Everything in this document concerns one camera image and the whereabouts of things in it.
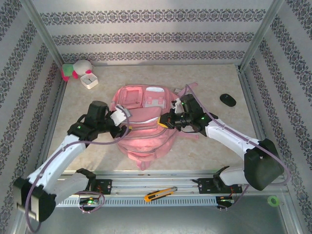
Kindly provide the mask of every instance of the wallpaper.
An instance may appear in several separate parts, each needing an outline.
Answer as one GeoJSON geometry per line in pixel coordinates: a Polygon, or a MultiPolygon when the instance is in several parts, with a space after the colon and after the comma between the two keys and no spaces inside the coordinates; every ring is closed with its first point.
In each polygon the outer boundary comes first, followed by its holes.
{"type": "Polygon", "coordinates": [[[304,233],[312,233],[311,15],[311,2],[285,1],[246,70],[262,128],[292,172],[304,233]]]}
{"type": "Polygon", "coordinates": [[[38,162],[61,87],[59,69],[18,0],[0,0],[0,234],[16,209],[13,181],[38,162]]]}
{"type": "Polygon", "coordinates": [[[272,0],[34,0],[65,62],[239,64],[272,0]]]}

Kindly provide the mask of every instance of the yellow utility knife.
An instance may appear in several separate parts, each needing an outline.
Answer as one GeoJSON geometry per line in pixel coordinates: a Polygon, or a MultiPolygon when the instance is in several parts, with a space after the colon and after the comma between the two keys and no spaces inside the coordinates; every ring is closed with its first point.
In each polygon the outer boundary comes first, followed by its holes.
{"type": "Polygon", "coordinates": [[[169,189],[163,189],[163,190],[160,190],[160,191],[155,191],[155,192],[152,192],[150,194],[147,194],[144,197],[144,200],[146,202],[157,200],[157,199],[160,199],[162,197],[165,197],[165,196],[168,196],[168,195],[172,195],[172,194],[174,194],[175,191],[177,191],[177,187],[172,187],[172,188],[169,188],[169,189]]]}

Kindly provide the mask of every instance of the plush toy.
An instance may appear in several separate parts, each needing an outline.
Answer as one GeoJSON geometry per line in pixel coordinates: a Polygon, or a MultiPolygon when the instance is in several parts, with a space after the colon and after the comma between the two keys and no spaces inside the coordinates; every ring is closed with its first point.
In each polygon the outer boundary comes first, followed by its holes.
{"type": "Polygon", "coordinates": [[[61,69],[62,78],[68,81],[70,76],[78,79],[78,76],[92,73],[92,64],[87,60],[79,60],[75,64],[65,63],[61,69]]]}

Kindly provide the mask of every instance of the pink backpack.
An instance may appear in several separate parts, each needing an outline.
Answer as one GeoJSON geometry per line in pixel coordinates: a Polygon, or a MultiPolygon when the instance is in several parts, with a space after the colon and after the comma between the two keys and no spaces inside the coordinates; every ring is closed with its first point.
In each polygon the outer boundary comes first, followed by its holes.
{"type": "Polygon", "coordinates": [[[118,148],[135,160],[141,170],[147,169],[151,161],[167,154],[177,135],[184,135],[183,132],[157,124],[158,118],[172,108],[172,101],[183,93],[184,89],[176,95],[163,86],[127,85],[115,94],[110,109],[114,111],[119,104],[132,115],[129,119],[132,130],[117,143],[118,148]]]}

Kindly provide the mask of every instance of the black computer mouse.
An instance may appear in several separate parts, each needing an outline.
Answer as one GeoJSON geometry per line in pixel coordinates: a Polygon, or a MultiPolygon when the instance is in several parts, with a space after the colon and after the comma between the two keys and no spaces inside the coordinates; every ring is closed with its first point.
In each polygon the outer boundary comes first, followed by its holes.
{"type": "Polygon", "coordinates": [[[227,106],[233,107],[233,106],[236,105],[235,99],[234,99],[231,95],[229,95],[229,94],[222,94],[222,95],[220,96],[220,100],[221,100],[224,104],[226,104],[227,106]]]}

